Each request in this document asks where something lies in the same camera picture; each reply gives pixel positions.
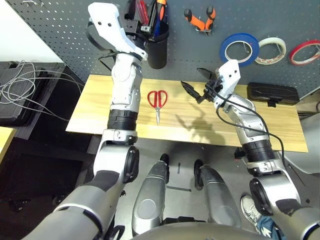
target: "scissors handle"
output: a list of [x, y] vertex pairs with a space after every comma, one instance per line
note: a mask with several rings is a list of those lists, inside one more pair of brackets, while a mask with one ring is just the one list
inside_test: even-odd
[[[154, 94], [154, 99], [153, 99], [153, 103], [150, 101], [150, 95]], [[147, 96], [148, 102], [151, 105], [151, 107], [156, 108], [157, 107], [157, 101], [158, 101], [158, 94], [157, 91], [151, 91], [148, 93]]]
[[[164, 102], [162, 102], [161, 93], [164, 93], [165, 95]], [[164, 90], [158, 91], [158, 107], [162, 108], [166, 104], [167, 100], [168, 100], [168, 93]]]
[[[163, 93], [165, 95], [165, 99], [163, 101], [162, 97], [161, 97], [161, 93]], [[154, 98], [153, 98], [153, 103], [151, 102], [151, 94], [154, 94]], [[153, 108], [162, 108], [167, 100], [168, 100], [168, 93], [164, 90], [160, 90], [160, 91], [151, 91], [148, 93], [147, 95], [147, 99], [149, 104], [151, 105], [151, 107]]]

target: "red scissors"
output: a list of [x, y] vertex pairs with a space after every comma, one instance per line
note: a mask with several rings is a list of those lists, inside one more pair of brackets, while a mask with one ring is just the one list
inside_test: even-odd
[[[154, 96], [153, 103], [151, 102], [151, 95]], [[148, 93], [148, 102], [155, 109], [155, 117], [156, 117], [156, 124], [159, 125], [160, 123], [160, 109], [166, 104], [168, 100], [168, 93], [164, 90], [160, 91], [151, 91]]]

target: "tape roll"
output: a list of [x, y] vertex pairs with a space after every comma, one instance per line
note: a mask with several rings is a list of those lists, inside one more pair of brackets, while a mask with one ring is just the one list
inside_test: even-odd
[[[316, 46], [317, 47], [317, 52], [315, 55], [313, 55], [312, 57], [306, 59], [306, 60], [303, 60], [303, 61], [295, 61], [294, 60], [294, 57], [296, 55], [297, 52], [299, 52], [300, 50], [306, 48], [306, 47], [309, 47], [309, 46]], [[320, 58], [320, 40], [310, 40], [310, 41], [305, 41], [301, 44], [299, 44], [298, 46], [296, 46], [291, 52], [290, 52], [290, 55], [289, 55], [289, 59], [290, 59], [290, 62], [293, 64], [293, 65], [299, 65], [299, 66], [303, 66], [303, 65], [307, 65], [307, 64], [310, 64], [312, 63], [314, 60], [316, 60], [317, 58]]]
[[278, 38], [278, 37], [268, 37], [268, 38], [265, 38], [259, 42], [259, 47], [261, 48], [261, 47], [268, 45], [268, 44], [277, 44], [281, 48], [281, 49], [279, 49], [280, 54], [273, 57], [273, 58], [269, 58], [269, 59], [263, 59], [263, 58], [257, 57], [255, 59], [255, 62], [257, 64], [271, 65], [271, 64], [275, 64], [275, 63], [279, 62], [281, 59], [283, 59], [285, 57], [286, 52], [287, 52], [285, 41], [283, 41], [281, 38]]
[[250, 54], [244, 59], [238, 60], [239, 67], [247, 66], [255, 61], [259, 54], [258, 40], [248, 33], [236, 33], [227, 37], [220, 47], [220, 58], [222, 61], [227, 62], [231, 58], [227, 54], [227, 49], [234, 43], [244, 43], [250, 48]]

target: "white wall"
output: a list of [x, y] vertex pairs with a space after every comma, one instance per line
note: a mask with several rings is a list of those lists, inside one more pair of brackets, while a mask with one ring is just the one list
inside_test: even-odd
[[0, 61], [63, 62], [5, 0], [0, 0], [0, 25]]

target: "blue tape roll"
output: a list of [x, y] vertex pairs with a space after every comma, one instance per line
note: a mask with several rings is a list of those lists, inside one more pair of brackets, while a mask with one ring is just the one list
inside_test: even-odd
[[254, 36], [248, 33], [236, 33], [231, 36], [228, 36], [222, 42], [220, 47], [219, 54], [220, 54], [221, 60], [224, 62], [227, 62], [228, 60], [231, 59], [231, 58], [230, 59], [227, 58], [227, 48], [235, 42], [245, 42], [251, 47], [251, 55], [242, 60], [238, 60], [239, 67], [244, 67], [253, 63], [259, 55], [259, 42]]

